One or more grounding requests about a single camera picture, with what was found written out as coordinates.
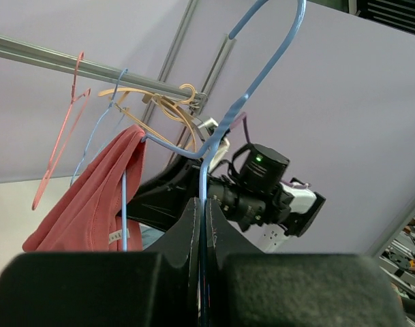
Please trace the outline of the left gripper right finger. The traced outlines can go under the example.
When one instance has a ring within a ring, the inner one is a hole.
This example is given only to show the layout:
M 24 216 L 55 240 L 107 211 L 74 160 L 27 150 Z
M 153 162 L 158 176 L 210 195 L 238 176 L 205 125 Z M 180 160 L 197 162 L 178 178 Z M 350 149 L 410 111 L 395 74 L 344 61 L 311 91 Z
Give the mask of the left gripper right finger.
M 264 253 L 206 203 L 213 326 L 405 326 L 374 259 L 354 254 Z

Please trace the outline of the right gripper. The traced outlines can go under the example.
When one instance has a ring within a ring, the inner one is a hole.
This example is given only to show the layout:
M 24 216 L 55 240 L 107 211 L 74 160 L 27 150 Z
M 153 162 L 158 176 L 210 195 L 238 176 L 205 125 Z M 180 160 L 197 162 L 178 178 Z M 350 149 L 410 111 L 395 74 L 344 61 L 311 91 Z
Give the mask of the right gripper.
M 127 204 L 127 218 L 166 232 L 184 211 L 189 200 L 185 195 L 194 188 L 199 170 L 199 159 L 177 156 L 157 176 L 141 184 Z M 242 232 L 271 222 L 268 199 L 224 175 L 209 178 L 207 197 L 218 201 L 226 219 L 237 223 Z

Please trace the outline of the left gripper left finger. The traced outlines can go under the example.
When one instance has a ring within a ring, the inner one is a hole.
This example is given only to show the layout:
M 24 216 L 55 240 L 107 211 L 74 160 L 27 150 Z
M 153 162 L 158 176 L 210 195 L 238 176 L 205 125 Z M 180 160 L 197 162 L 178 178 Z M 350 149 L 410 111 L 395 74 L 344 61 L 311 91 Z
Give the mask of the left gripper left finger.
M 0 326 L 196 326 L 200 205 L 141 252 L 34 252 L 0 276 Z

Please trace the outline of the blue grey t shirt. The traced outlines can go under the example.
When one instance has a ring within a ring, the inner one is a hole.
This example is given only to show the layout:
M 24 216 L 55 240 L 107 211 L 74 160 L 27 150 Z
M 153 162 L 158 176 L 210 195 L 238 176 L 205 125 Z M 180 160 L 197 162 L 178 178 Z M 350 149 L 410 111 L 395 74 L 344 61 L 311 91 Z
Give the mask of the blue grey t shirt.
M 141 226 L 142 249 L 145 250 L 164 235 L 164 232 L 155 228 Z

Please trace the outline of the salmon pink t shirt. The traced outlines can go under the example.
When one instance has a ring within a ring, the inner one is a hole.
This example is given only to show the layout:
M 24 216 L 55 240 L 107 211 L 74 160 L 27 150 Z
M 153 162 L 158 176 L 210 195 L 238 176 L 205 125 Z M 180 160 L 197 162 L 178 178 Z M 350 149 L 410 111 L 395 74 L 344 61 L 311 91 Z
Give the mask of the salmon pink t shirt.
M 121 179 L 131 200 L 141 182 L 143 136 L 132 125 L 115 137 L 23 243 L 23 251 L 122 251 Z

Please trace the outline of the light blue wire hanger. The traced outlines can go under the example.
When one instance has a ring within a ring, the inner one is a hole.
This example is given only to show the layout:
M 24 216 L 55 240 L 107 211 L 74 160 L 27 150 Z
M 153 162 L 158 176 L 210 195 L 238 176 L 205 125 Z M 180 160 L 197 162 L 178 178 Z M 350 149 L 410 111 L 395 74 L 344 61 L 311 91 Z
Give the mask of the light blue wire hanger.
M 73 175 L 72 175 L 72 177 L 71 177 L 71 179 L 70 179 L 70 186 L 72 186 L 72 185 L 74 184 L 74 182 L 75 182 L 75 180 L 76 180 L 76 177 L 78 176 L 78 171 L 79 171 L 80 167 L 82 166 L 82 164 L 84 163 L 84 160 L 85 160 L 85 158 L 86 158 L 86 156 L 87 156 L 87 152 L 88 152 L 88 150 L 89 150 L 89 147 L 90 147 L 91 141 L 92 141 L 92 139 L 93 139 L 93 137 L 94 137 L 94 134 L 95 134 L 95 132 L 96 132 L 97 128 L 99 127 L 99 124 L 102 122 L 102 120 L 104 119 L 104 117 L 105 117 L 105 116 L 109 113 L 110 109 L 114 106 L 114 99 L 115 99 L 115 95 L 116 95 L 117 89 L 118 89 L 118 87 L 119 87 L 119 84 L 120 84 L 120 82 L 121 82 L 122 77 L 123 77 L 126 73 L 128 73 L 128 69 L 127 69 L 127 68 L 123 69 L 123 70 L 121 71 L 121 73 L 119 74 L 119 77 L 117 78 L 117 81 L 116 81 L 116 83 L 115 83 L 114 89 L 113 89 L 113 91 L 112 91 L 112 93 L 111 93 L 111 97 L 110 97 L 110 100 L 109 100 L 108 107 L 107 107 L 107 109 L 106 109 L 106 110 L 102 113 L 102 115 L 100 116 L 100 118 L 98 118 L 97 122 L 95 123 L 94 128 L 92 129 L 92 132 L 91 132 L 91 134 L 90 134 L 90 136 L 89 136 L 89 139 L 88 139 L 88 141 L 87 141 L 87 143 L 86 143 L 86 146 L 85 146 L 85 148 L 84 148 L 84 151 L 83 151 L 82 157 L 81 157 L 80 161 L 78 162 L 78 165 L 76 166 L 76 169 L 74 170 L 74 173 L 73 173 Z

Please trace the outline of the pink wire hanger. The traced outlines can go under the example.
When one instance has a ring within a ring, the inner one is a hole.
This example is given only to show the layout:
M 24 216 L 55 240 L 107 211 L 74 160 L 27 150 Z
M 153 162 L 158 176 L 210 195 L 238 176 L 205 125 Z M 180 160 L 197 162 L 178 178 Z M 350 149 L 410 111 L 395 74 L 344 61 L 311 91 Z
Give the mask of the pink wire hanger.
M 48 186 L 48 183 L 55 171 L 55 168 L 57 167 L 59 160 L 65 150 L 65 147 L 68 143 L 68 141 L 70 140 L 72 133 L 75 129 L 75 127 L 78 124 L 78 121 L 82 115 L 82 113 L 84 112 L 84 109 L 87 105 L 87 102 L 89 101 L 90 95 L 91 95 L 91 88 L 86 89 L 84 92 L 82 93 L 77 93 L 76 92 L 76 87 L 77 87 L 77 78 L 78 78 L 78 72 L 79 72 L 79 68 L 80 68 L 80 64 L 82 63 L 84 59 L 84 52 L 80 52 L 80 54 L 77 57 L 76 60 L 76 66 L 74 68 L 74 77 L 73 77 L 73 81 L 72 81 L 72 86 L 71 86 L 71 99 L 70 99 L 70 104 L 69 107 L 67 109 L 67 112 L 65 114 L 65 118 L 64 121 L 61 125 L 61 128 L 59 130 L 57 139 L 55 141 L 55 145 L 52 149 L 52 153 L 50 155 L 50 158 L 48 160 L 48 165 L 46 168 L 46 171 L 39 183 L 39 186 L 37 188 L 37 191 L 34 195 L 33 201 L 31 203 L 31 209 L 34 211 L 39 203 L 40 200 Z M 68 121 L 72 115 L 73 112 L 73 108 L 74 106 L 80 101 L 83 100 L 83 103 L 80 107 L 80 110 L 78 111 L 78 114 L 76 115 L 74 122 L 72 123 L 72 125 L 70 126 L 69 129 L 67 129 L 67 124 Z

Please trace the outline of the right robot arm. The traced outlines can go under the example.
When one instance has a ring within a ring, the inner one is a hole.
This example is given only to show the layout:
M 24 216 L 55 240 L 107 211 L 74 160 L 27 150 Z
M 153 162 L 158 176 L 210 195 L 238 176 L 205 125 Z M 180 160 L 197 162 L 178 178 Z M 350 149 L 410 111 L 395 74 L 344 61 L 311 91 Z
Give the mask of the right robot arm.
M 240 170 L 234 161 L 223 159 L 227 173 L 208 174 L 207 196 L 216 200 L 228 221 L 242 232 L 262 226 L 258 246 L 274 252 L 291 237 L 301 237 L 313 223 L 326 199 L 310 190 L 307 183 L 293 178 L 282 181 L 290 161 L 276 150 L 247 143 L 235 154 L 247 157 Z M 178 156 L 170 167 L 142 184 L 127 203 L 127 218 L 165 232 L 180 218 L 190 198 L 199 194 L 202 159 Z

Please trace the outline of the curved wooden hanger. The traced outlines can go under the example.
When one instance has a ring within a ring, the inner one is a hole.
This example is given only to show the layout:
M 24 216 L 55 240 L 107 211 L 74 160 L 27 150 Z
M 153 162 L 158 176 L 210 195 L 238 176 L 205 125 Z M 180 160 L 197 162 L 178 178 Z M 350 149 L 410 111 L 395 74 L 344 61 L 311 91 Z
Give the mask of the curved wooden hanger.
M 186 128 L 188 128 L 188 130 L 189 130 L 191 141 L 189 142 L 189 144 L 187 146 L 183 147 L 183 149 L 188 150 L 189 147 L 191 146 L 191 148 L 194 151 L 197 151 L 198 147 L 197 147 L 197 142 L 196 142 L 195 130 L 194 130 L 194 127 L 191 123 L 191 121 L 194 117 L 191 116 L 184 109 L 182 109 L 182 107 L 180 107 L 181 104 L 189 105 L 191 100 L 194 99 L 194 95 L 196 94 L 196 90 L 189 83 L 182 84 L 179 88 L 180 89 L 189 89 L 191 91 L 191 96 L 188 99 L 174 101 L 173 99 L 170 99 L 169 97 L 166 97 L 165 95 L 161 95 L 159 93 L 157 93 L 157 95 L 154 95 L 153 98 L 150 98 L 148 95 L 143 94 L 144 95 L 143 100 L 146 103 L 153 102 L 154 104 L 158 105 L 160 107 L 160 109 L 162 110 L 162 113 L 165 116 L 167 116 L 170 120 L 179 122 L 179 123 L 183 124 L 184 126 L 186 126 Z M 108 99 L 110 100 L 112 91 L 113 91 L 113 89 L 106 89 L 106 90 L 100 91 L 97 95 L 99 97 L 104 97 L 104 96 L 108 95 L 109 96 Z M 116 102 L 116 101 L 120 100 L 120 98 L 123 94 L 124 94 L 124 92 L 116 92 L 114 101 Z

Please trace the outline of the thin wooden hanger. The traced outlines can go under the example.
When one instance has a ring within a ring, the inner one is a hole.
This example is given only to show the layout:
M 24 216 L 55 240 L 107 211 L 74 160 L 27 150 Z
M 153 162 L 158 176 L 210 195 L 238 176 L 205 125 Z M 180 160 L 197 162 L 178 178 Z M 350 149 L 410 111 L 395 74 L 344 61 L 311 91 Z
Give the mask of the thin wooden hanger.
M 133 120 L 135 123 L 137 123 L 139 126 L 141 126 L 141 128 L 145 129 L 147 132 L 149 132 L 150 134 L 153 134 L 154 136 L 156 136 L 157 138 L 159 138 L 160 140 L 167 142 L 171 145 L 173 145 L 173 143 L 171 141 L 169 141 L 168 139 L 166 139 L 165 137 L 163 137 L 161 134 L 157 133 L 154 129 L 150 128 L 147 124 L 143 123 L 140 119 L 137 119 L 134 115 L 132 115 L 129 112 L 129 108 L 128 107 L 121 107 L 120 103 L 128 96 L 129 93 L 141 93 L 144 95 L 148 95 L 150 98 L 153 98 L 154 95 L 157 95 L 156 93 L 151 93 L 145 90 L 141 90 L 141 89 L 135 89 L 135 88 L 130 88 L 130 87 L 121 87 L 121 88 L 117 88 L 117 92 L 124 92 L 124 94 L 121 96 L 120 100 L 114 102 L 112 100 L 112 103 L 114 104 L 114 106 L 117 107 L 117 109 L 123 113 L 124 115 L 128 116 L 131 120 Z

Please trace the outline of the aluminium hanging rail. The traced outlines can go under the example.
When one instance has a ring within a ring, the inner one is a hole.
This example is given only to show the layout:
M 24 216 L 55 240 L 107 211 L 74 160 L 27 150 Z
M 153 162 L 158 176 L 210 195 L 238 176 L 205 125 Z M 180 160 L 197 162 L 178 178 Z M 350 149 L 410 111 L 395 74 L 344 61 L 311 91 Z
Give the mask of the aluminium hanging rail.
M 116 82 L 121 73 L 118 68 L 88 60 L 77 62 L 75 56 L 14 40 L 4 35 L 0 35 L 0 58 L 67 74 L 77 72 L 79 76 L 109 83 Z M 191 91 L 187 89 L 180 89 L 177 86 L 132 73 L 125 74 L 120 79 L 120 84 L 179 99 L 186 99 L 191 95 Z

